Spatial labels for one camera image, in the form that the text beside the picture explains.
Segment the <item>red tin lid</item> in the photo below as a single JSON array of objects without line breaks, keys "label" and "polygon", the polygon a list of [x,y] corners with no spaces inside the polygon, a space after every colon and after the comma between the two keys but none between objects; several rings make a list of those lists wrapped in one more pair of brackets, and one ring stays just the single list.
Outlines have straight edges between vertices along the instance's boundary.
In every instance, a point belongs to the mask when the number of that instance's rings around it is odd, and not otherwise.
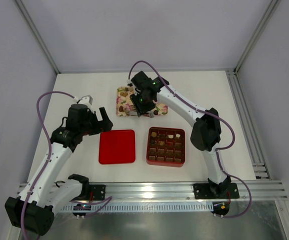
[{"label": "red tin lid", "polygon": [[134,130],[110,130],[100,134],[98,161],[101,165],[131,164],[135,160]]}]

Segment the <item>round yellow chocolate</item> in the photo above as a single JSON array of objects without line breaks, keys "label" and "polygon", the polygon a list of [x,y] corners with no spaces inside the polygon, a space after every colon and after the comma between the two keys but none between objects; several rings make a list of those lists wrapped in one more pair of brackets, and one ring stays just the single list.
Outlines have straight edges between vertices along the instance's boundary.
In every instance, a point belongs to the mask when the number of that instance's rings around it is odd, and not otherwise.
[{"label": "round yellow chocolate", "polygon": [[155,137],[157,136],[157,133],[156,133],[156,132],[152,132],[152,133],[151,133],[151,136],[152,136],[153,138],[155,138]]}]

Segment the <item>metal tongs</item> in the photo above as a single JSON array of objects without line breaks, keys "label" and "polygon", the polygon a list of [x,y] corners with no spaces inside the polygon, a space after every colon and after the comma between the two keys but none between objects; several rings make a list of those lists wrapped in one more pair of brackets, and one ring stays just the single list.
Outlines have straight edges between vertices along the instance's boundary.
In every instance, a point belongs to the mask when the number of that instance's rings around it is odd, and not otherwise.
[{"label": "metal tongs", "polygon": [[137,116],[137,117],[144,116],[144,117],[153,118],[155,115],[154,115],[153,111],[148,111],[148,112],[146,112],[144,114],[139,114],[137,112],[136,107],[134,105],[131,105],[131,110],[129,111],[129,116]]}]

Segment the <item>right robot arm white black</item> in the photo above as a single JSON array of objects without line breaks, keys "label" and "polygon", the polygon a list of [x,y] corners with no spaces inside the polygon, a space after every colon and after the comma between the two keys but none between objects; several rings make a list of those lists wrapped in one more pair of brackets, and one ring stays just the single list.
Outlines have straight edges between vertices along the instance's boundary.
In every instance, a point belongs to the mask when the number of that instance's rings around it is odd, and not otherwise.
[{"label": "right robot arm white black", "polygon": [[129,81],[135,89],[130,99],[139,117],[154,110],[156,103],[161,103],[188,122],[192,127],[190,142],[202,152],[207,166],[211,194],[217,198],[225,195],[231,178],[221,169],[221,161],[216,154],[222,133],[218,111],[214,108],[200,108],[182,96],[164,78],[151,79],[140,71]]}]

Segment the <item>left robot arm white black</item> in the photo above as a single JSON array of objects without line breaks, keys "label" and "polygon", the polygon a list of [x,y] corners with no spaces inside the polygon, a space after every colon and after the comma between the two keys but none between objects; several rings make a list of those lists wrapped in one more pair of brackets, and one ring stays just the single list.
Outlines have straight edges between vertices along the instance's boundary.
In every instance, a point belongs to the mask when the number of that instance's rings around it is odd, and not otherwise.
[{"label": "left robot arm white black", "polygon": [[65,126],[53,131],[48,140],[48,151],[32,179],[17,197],[9,197],[4,204],[14,227],[43,236],[50,230],[55,215],[62,207],[71,200],[89,197],[89,179],[79,174],[71,174],[54,192],[51,188],[84,136],[112,129],[113,123],[106,109],[101,107],[99,112],[101,120],[85,104],[70,106],[67,117],[63,118]]}]

